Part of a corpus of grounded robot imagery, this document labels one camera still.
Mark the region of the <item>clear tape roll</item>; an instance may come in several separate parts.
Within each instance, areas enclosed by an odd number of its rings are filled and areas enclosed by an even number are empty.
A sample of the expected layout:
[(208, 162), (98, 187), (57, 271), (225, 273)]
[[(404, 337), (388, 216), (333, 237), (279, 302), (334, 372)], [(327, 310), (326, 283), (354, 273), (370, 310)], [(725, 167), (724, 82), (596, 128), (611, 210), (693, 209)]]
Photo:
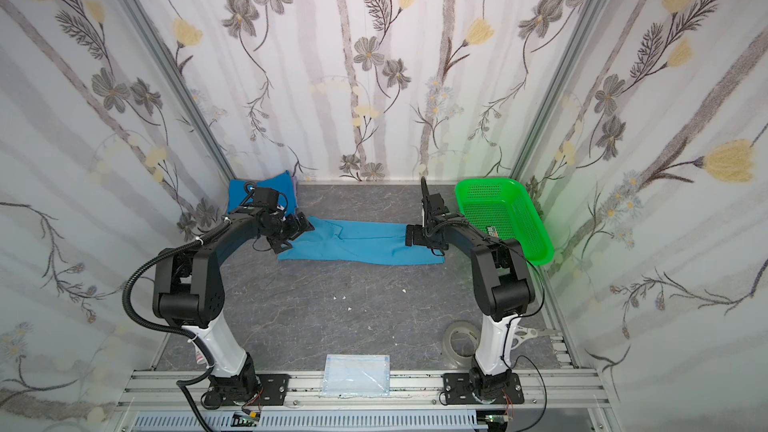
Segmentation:
[(480, 330), (467, 321), (452, 322), (443, 333), (445, 359), (455, 368), (468, 369), (480, 342)]

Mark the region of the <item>folded blue t-shirt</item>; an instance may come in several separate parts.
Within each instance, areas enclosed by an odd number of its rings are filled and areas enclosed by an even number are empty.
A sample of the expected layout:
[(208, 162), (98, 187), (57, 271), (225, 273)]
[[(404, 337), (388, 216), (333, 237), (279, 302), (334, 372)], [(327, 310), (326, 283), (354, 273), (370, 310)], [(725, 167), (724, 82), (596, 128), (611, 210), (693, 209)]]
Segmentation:
[[(228, 186), (228, 205), (227, 211), (232, 212), (245, 199), (246, 180), (231, 180)], [(297, 199), (294, 187), (293, 177), (288, 171), (284, 171), (272, 178), (254, 181), (258, 187), (271, 188), (278, 191), (281, 196), (279, 204), (285, 208), (288, 214), (293, 214), (297, 207)]]

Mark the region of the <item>clear plastic bag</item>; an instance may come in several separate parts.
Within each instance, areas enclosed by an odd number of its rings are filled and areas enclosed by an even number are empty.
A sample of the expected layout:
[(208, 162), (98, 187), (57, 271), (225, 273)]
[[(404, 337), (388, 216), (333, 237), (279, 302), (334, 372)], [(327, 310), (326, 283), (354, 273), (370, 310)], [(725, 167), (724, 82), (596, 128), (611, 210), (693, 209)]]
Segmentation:
[(379, 398), (390, 395), (388, 355), (329, 354), (322, 393), (334, 397)]

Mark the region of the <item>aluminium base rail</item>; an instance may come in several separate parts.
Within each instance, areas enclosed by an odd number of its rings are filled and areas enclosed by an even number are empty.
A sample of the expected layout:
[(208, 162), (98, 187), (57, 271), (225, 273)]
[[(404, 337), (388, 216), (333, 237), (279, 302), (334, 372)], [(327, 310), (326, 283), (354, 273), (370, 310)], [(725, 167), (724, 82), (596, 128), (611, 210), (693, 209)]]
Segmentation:
[[(373, 395), (338, 392), (333, 394), (325, 387), (322, 371), (291, 371), (282, 386), (265, 387), (256, 402), (247, 409), (255, 412), (315, 411), (315, 410), (427, 410), (459, 409), (501, 411), (554, 409), (594, 409), (610, 406), (609, 394), (598, 374), (591, 369), (557, 369), (536, 372), (532, 369), (517, 370), (519, 384), (513, 388), (520, 392), (523, 402), (508, 403), (511, 393), (492, 402), (478, 402), (467, 393), (465, 402), (451, 404), (449, 397), (455, 392), (445, 388), (442, 371), (393, 371), (389, 375), (389, 388), (385, 394)], [(131, 374), (117, 400), (117, 412), (133, 411), (182, 411), (189, 410), (188, 403), (176, 386), (181, 379), (192, 377), (192, 372), (144, 372)]]

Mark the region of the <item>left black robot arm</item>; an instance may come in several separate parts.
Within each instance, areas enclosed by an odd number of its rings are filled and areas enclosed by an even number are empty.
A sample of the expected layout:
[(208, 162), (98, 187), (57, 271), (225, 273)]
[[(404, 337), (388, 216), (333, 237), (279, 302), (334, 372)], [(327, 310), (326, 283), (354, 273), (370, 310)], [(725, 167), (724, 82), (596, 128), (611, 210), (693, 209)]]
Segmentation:
[(234, 338), (224, 317), (222, 264), (241, 245), (264, 238), (281, 254), (314, 226), (302, 212), (238, 208), (223, 222), (155, 266), (152, 309), (168, 326), (190, 336), (210, 381), (205, 397), (244, 403), (261, 390), (251, 355)]

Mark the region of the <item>green plastic basket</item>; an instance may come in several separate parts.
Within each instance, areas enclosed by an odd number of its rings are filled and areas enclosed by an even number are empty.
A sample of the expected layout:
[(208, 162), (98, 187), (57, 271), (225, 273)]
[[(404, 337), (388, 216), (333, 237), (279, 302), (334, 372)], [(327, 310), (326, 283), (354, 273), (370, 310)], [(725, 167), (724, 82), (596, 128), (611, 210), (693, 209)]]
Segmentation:
[(536, 266), (549, 264), (554, 247), (525, 187), (509, 178), (472, 178), (454, 188), (460, 212), (486, 232), (495, 226), (500, 239), (515, 239), (525, 257)]

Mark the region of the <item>teal t-shirt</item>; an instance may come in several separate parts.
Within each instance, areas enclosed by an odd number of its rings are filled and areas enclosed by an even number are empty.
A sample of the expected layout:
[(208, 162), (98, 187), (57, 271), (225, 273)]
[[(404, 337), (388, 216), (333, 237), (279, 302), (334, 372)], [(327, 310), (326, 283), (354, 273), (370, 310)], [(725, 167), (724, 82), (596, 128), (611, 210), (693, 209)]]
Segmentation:
[(407, 246), (406, 225), (309, 217), (314, 227), (281, 252), (279, 260), (352, 261), (386, 266), (442, 264), (422, 246)]

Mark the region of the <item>white scissors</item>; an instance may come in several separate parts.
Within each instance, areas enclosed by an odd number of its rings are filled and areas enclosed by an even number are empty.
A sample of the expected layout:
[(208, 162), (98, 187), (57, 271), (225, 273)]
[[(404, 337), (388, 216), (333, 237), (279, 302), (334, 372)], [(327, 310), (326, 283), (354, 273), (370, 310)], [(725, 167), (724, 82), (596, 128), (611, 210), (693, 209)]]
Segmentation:
[(561, 332), (557, 329), (544, 328), (536, 329), (532, 327), (517, 326), (514, 333), (514, 340), (517, 344), (533, 340), (540, 337), (558, 336)]

